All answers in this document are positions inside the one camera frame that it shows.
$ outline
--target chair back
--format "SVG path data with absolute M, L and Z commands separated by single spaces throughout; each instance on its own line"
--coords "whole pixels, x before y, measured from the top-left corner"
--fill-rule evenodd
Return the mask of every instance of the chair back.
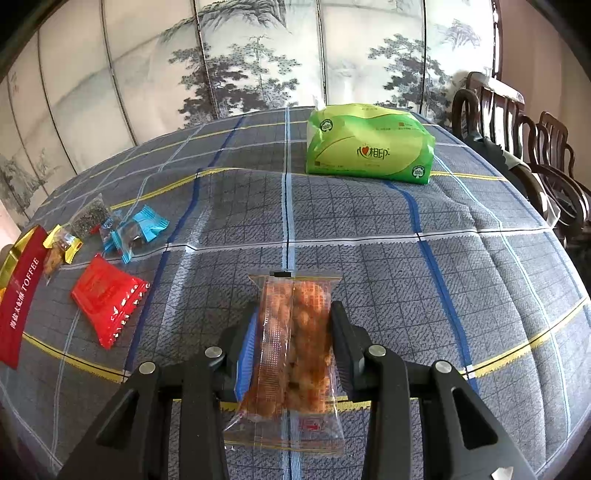
M 566 152 L 568 150 L 570 159 L 568 163 L 568 174 L 574 178 L 574 151 L 568 143 L 569 129 L 555 116 L 548 112 L 542 112 L 538 123 L 539 135 L 536 145 L 537 159 L 532 161 L 542 162 L 551 167 L 566 172 Z
M 521 158 L 522 117 L 525 100 L 510 86 L 480 72 L 470 72 L 466 88 L 476 93 L 480 107 L 478 131 Z

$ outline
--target snack bag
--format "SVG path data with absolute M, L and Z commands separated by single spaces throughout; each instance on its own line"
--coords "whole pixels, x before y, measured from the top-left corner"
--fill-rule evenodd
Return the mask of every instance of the snack bag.
M 111 348 L 150 284 L 122 272 L 96 254 L 72 289 L 72 298 Z
M 111 210 L 103 203 L 99 193 L 95 198 L 78 210 L 68 222 L 72 233 L 81 240 L 86 240 L 98 231 L 101 224 L 111 216 Z
M 116 212 L 113 212 L 107 220 L 101 223 L 99 233 L 100 239 L 103 242 L 103 252 L 108 253 L 111 250 L 115 250 L 115 243 L 113 242 L 111 232 L 117 231 L 121 221 L 121 210 L 117 210 Z
M 262 289 L 249 390 L 227 445 L 341 453 L 330 292 L 339 275 L 252 275 Z
M 426 184 L 435 138 L 410 112 L 329 105 L 308 120 L 306 173 Z
M 168 227 L 169 221 L 153 211 L 148 205 L 136 213 L 130 220 L 123 222 L 111 238 L 124 264 L 131 261 L 133 249 L 151 242 Z
M 64 262 L 72 263 L 74 255 L 82 246 L 82 241 L 69 230 L 68 225 L 56 225 L 43 242 L 43 246 L 50 250 L 43 262 L 43 273 L 48 283 Z

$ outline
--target table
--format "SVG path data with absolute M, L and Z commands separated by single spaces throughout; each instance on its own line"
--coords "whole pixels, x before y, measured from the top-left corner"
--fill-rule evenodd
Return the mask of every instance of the table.
M 248 273 L 278 268 L 342 272 L 333 298 L 352 322 L 404 359 L 444 358 L 466 374 L 540 478 L 568 457 L 591 420 L 591 307 L 552 231 L 484 159 L 418 115 L 437 142 L 429 185 L 307 176 L 310 112 L 172 132 L 86 170 L 39 208 L 31 224 L 50 229 L 102 192 L 125 216 L 147 203 L 170 226 L 130 264 L 111 259 L 152 288 L 109 351 L 70 298 L 98 237 L 37 289 L 18 370 L 0 367 L 0 401 L 30 464 L 55 474 L 125 376 L 215 345 L 256 299 Z M 359 478 L 368 406 L 340 396 L 339 413 L 342 458 L 238 449 L 231 478 Z M 413 432 L 421 478 L 416 402 Z

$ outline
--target wooden chair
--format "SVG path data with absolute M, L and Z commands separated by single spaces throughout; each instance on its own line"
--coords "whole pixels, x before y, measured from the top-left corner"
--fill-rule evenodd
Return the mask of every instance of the wooden chair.
M 535 146 L 535 123 L 522 114 L 525 103 L 519 92 L 479 72 L 468 74 L 466 86 L 456 92 L 452 104 L 452 133 L 459 140 L 474 146 L 474 140 L 489 137 L 503 150 L 521 158 L 521 133 L 525 123 L 530 127 L 528 145 L 531 148 Z M 517 181 L 508 177 L 509 180 L 525 193 L 538 213 L 547 219 L 548 202 L 540 182 L 524 165 L 517 165 L 510 172 Z
M 537 125 L 540 131 L 538 144 L 536 145 L 538 159 L 544 164 L 557 168 L 566 173 L 564 169 L 566 152 L 569 152 L 568 174 L 574 177 L 574 151 L 568 143 L 569 129 L 551 113 L 542 112 Z
M 476 128 L 483 137 L 490 138 L 501 148 L 518 158 L 522 158 L 522 131 L 523 124 L 530 127 L 529 140 L 535 136 L 535 124 L 527 116 L 523 115 L 525 100 L 523 95 L 510 86 L 487 77 L 480 72 L 470 72 L 466 79 L 466 89 L 460 90 L 459 99 L 475 94 L 480 114 L 476 119 Z M 462 106 L 456 103 L 456 115 L 461 115 Z M 452 129 L 454 125 L 454 109 L 452 108 Z
M 536 127 L 537 137 L 533 148 L 532 145 L 529 147 L 530 167 L 539 174 L 546 192 L 560 207 L 558 229 L 560 236 L 568 241 L 589 227 L 587 195 L 591 197 L 591 192 L 564 171 L 565 152 L 568 149 L 572 151 L 566 143 L 569 131 L 564 124 L 548 112 L 543 112 Z M 574 152 L 570 154 L 569 171 L 573 166 Z
M 471 72 L 468 75 L 466 87 L 458 90 L 453 99 L 453 134 L 468 144 L 473 144 L 473 139 L 480 135 L 489 137 L 503 150 L 522 158 L 523 125 L 527 125 L 529 127 L 527 151 L 529 158 L 533 159 L 529 165 L 530 168 L 517 165 L 510 170 L 521 183 L 521 188 L 509 176 L 507 178 L 520 191 L 525 191 L 527 199 L 545 220 L 548 218 L 547 196 L 554 201 L 558 196 L 554 190 L 550 190 L 551 193 L 548 192 L 550 185 L 564 193 L 571 205 L 557 202 L 561 209 L 561 221 L 565 223 L 567 231 L 570 232 L 571 228 L 576 230 L 581 222 L 585 222 L 589 214 L 589 205 L 584 195 L 581 195 L 581 189 L 577 188 L 571 179 L 552 166 L 541 165 L 537 161 L 540 129 L 531 118 L 523 114 L 525 102 L 522 94 L 479 72 Z M 539 175 L 541 183 L 533 173 Z

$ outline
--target yellow stripe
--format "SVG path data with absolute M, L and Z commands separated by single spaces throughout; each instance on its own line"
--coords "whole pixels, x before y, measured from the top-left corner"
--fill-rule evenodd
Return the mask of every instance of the yellow stripe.
M 60 352 L 59 350 L 53 348 L 52 346 L 47 345 L 46 343 L 36 339 L 35 337 L 32 337 L 31 335 L 29 335 L 27 333 L 23 332 L 22 337 L 27 342 L 29 342 L 33 346 L 36 346 L 38 349 L 41 349 L 42 351 L 44 351 L 48 355 L 52 356 L 53 358 L 57 358 L 59 360 L 61 360 L 63 358 L 67 364 L 69 364 L 75 368 L 78 368 L 80 370 L 84 370 L 85 372 L 88 372 L 92 375 L 96 375 L 97 377 L 102 377 L 106 380 L 110 380 L 110 381 L 116 382 L 116 383 L 121 383 L 121 381 L 124 378 L 124 373 L 122 371 L 117 371 L 112 368 L 103 367 L 101 365 L 93 364 L 92 362 L 89 362 L 89 361 L 84 360 L 82 358 L 78 358 L 74 355 L 70 355 L 69 353 L 64 354 L 64 353 Z
M 191 181 L 193 181 L 196 177 L 204 177 L 205 175 L 211 175 L 212 173 L 218 173 L 221 171 L 226 171 L 226 170 L 246 170 L 245 168 L 240 168 L 240 167 L 221 167 L 221 168 L 212 168 L 210 170 L 204 170 L 202 172 L 200 172 L 197 175 L 189 175 L 188 177 L 184 177 L 180 180 L 174 181 L 172 183 L 169 183 L 168 185 L 165 185 L 164 187 L 160 187 L 157 190 L 153 190 L 152 192 L 146 193 L 144 195 L 142 195 L 138 201 L 142 201 L 142 200 L 147 200 L 153 197 L 156 197 L 158 195 L 162 195 L 163 193 L 166 192 L 170 192 L 170 190 L 174 190 L 175 188 L 181 187 L 182 185 L 185 185 Z M 292 175 L 305 175 L 305 174 L 298 174 L 298 173 L 293 173 Z M 508 181 L 505 178 L 500 178 L 500 177 L 492 177 L 492 176 L 486 176 L 486 175 L 472 175 L 469 173 L 453 173 L 450 174 L 446 171 L 432 171 L 431 175 L 439 175 L 439 176 L 452 176 L 455 175 L 456 177 L 465 177 L 465 178 L 470 178 L 470 179 L 478 179 L 478 180 L 498 180 L 498 181 Z M 128 205 L 133 205 L 135 203 L 135 199 L 130 199 L 130 200 L 126 200 L 124 202 L 121 203 L 117 203 L 115 205 L 111 205 L 111 209 L 113 210 L 117 210 L 119 208 L 128 206 Z
M 558 321 L 554 322 L 553 325 L 550 326 L 547 330 L 534 335 L 531 339 L 523 342 L 516 347 L 507 350 L 506 352 L 497 355 L 493 358 L 486 360 L 480 364 L 474 366 L 470 372 L 474 372 L 476 377 L 484 377 L 495 370 L 503 368 L 504 366 L 514 362 L 518 358 L 530 353 L 534 348 L 539 347 L 544 342 L 549 340 L 552 335 L 552 331 L 554 333 L 562 330 L 565 326 L 569 324 L 569 322 L 583 310 L 585 304 L 589 301 L 589 297 L 585 297 L 580 300 L 564 317 L 559 319 Z
M 300 120 L 300 121 L 297 121 L 297 122 L 290 122 L 290 125 L 291 125 L 291 124 L 302 124 L 302 123 L 305 123 L 305 122 L 307 122 L 307 121 L 308 121 L 308 120 Z M 234 129 L 234 128 L 230 128 L 230 129 L 228 129 L 228 130 L 219 130 L 219 131 L 217 131 L 217 132 L 212 132 L 212 133 L 210 133 L 210 134 L 203 134 L 203 135 L 198 135 L 198 136 L 196 136 L 196 137 L 193 137 L 193 138 L 192 138 L 191 140 L 189 140 L 189 141 L 190 141 L 190 142 L 192 142 L 193 140 L 200 140 L 200 139 L 202 139 L 202 138 L 207 138 L 207 137 L 215 137 L 216 135 L 223 135 L 223 134 L 228 134 L 228 133 L 230 133 L 230 132 L 232 132 L 232 131 L 234 131 L 234 130 L 248 130 L 249 128 L 259 128 L 259 127 L 276 127 L 277 125 L 285 125 L 285 123 L 283 123 L 283 122 L 280 122 L 280 123 L 278 123 L 278 124 L 260 124 L 260 125 L 247 125 L 247 126 L 245 126 L 245 127 L 238 127 L 238 128 L 235 128 L 235 129 Z M 180 141 L 178 141 L 178 142 L 173 142 L 173 143 L 170 143 L 170 144 L 167 144 L 167 145 L 163 145 L 162 147 L 153 148 L 152 150 L 148 150 L 147 152 L 142 152 L 142 153 L 139 153 L 139 154 L 137 154 L 137 155 L 134 155 L 133 157 L 129 157 L 129 158 L 127 158 L 126 160 L 122 160 L 122 161 L 121 161 L 121 162 L 119 162 L 117 165 L 113 165 L 112 167 L 108 167 L 108 168 L 106 168 L 106 169 L 104 169 L 104 170 L 101 170 L 101 171 L 99 171 L 99 172 L 95 173 L 95 174 L 92 174 L 92 175 L 90 175 L 88 178 L 89 178 L 89 179 L 91 179 L 91 178 L 93 178 L 93 177 L 96 177 L 97 175 L 100 175 L 101 173 L 107 172 L 107 171 L 109 171 L 109 170 L 113 170 L 114 168 L 117 168 L 117 167 L 119 167 L 120 165 L 123 165 L 124 163 L 127 163 L 127 162 L 130 162 L 130 161 L 132 161 L 132 160 L 135 160 L 136 158 L 140 158 L 140 157 L 143 157 L 143 156 L 145 156 L 145 155 L 148 155 L 148 154 L 150 154 L 150 153 L 157 152 L 157 151 L 159 151 L 159 150 L 164 150 L 164 149 L 166 149 L 166 148 L 169 148 L 169 147 L 175 147 L 176 145 L 180 145 L 180 144 L 181 144 L 181 143 L 183 143 L 183 142 L 185 142 L 185 140 L 180 140 Z
M 147 200 L 153 197 L 156 197 L 158 195 L 162 195 L 163 193 L 169 192 L 170 190 L 174 190 L 182 185 L 185 185 L 187 183 L 192 182 L 195 178 L 201 178 L 204 177 L 206 175 L 211 175 L 212 173 L 218 173 L 221 171 L 225 171 L 225 170 L 234 170 L 234 168 L 232 167 L 223 167 L 223 168 L 211 168 L 210 170 L 203 170 L 200 171 L 197 174 L 193 174 L 193 175 L 189 175 L 188 177 L 182 178 L 180 180 L 174 181 L 172 183 L 169 183 L 168 185 L 165 185 L 164 187 L 161 187 L 157 190 L 154 190 L 152 192 L 146 193 L 144 195 L 142 195 L 141 197 L 139 197 L 138 201 L 142 201 L 142 200 Z M 131 200 L 126 200 L 125 202 L 121 202 L 121 203 L 117 203 L 115 205 L 111 205 L 111 209 L 113 210 L 117 210 L 121 207 L 125 207 L 128 205 L 133 205 L 135 203 L 135 199 L 131 199 Z
M 476 175 L 475 173 L 449 173 L 446 171 L 432 171 L 431 175 L 441 177 L 462 177 L 465 179 L 477 179 L 477 180 L 497 180 L 497 181 L 509 181 L 505 177 L 494 177 L 489 175 Z
M 577 304 L 569 312 L 566 313 L 566 315 L 564 315 L 564 317 L 562 317 L 561 319 L 554 322 L 554 324 L 549 329 L 538 333 L 537 335 L 532 337 L 527 342 L 523 342 L 522 344 L 520 344 L 516 347 L 513 347 L 512 349 L 507 350 L 506 352 L 504 352 L 500 355 L 497 355 L 491 359 L 488 359 L 485 362 L 475 365 L 474 369 L 470 370 L 470 372 L 471 373 L 473 372 L 476 377 L 484 377 L 485 375 L 488 375 L 491 372 L 494 372 L 494 371 L 508 365 L 509 363 L 524 356 L 525 354 L 530 353 L 533 349 L 539 347 L 544 342 L 548 341 L 551 338 L 552 331 L 554 333 L 556 333 L 559 330 L 561 330 L 562 328 L 564 328 L 566 325 L 568 325 L 568 323 L 578 313 L 580 313 L 582 311 L 582 309 L 585 307 L 585 305 L 588 302 L 589 302 L 588 296 L 581 299 L 579 302 L 577 302 Z M 92 362 L 88 362 L 87 360 L 78 358 L 74 355 L 64 354 L 61 351 L 57 350 L 56 348 L 36 339 L 35 337 L 33 337 L 27 333 L 23 333 L 22 336 L 27 342 L 29 342 L 30 344 L 41 349 L 42 351 L 44 351 L 48 355 L 50 355 L 54 358 L 57 358 L 57 359 L 64 358 L 64 361 L 66 363 L 68 363 L 69 365 L 71 365 L 75 368 L 78 368 L 80 370 L 84 370 L 85 372 L 88 372 L 92 375 L 96 375 L 98 377 L 104 378 L 106 380 L 110 380 L 115 383 L 121 383 L 126 378 L 126 375 L 124 374 L 123 371 L 118 371 L 118 370 L 115 370 L 112 368 L 103 367 L 101 365 L 97 365 Z M 463 369 L 458 370 L 458 371 L 462 375 L 465 374 Z M 371 406 L 370 401 L 354 403 L 354 402 L 349 401 L 347 399 L 347 396 L 339 396 L 339 397 L 337 397 L 336 400 L 337 400 L 336 408 L 338 411 L 356 411 L 356 410 L 362 410 L 365 408 L 370 408 L 370 406 Z M 236 409 L 238 408 L 238 404 L 230 403 L 230 402 L 220 402 L 220 408 L 222 410 L 226 410 L 226 411 L 236 411 Z

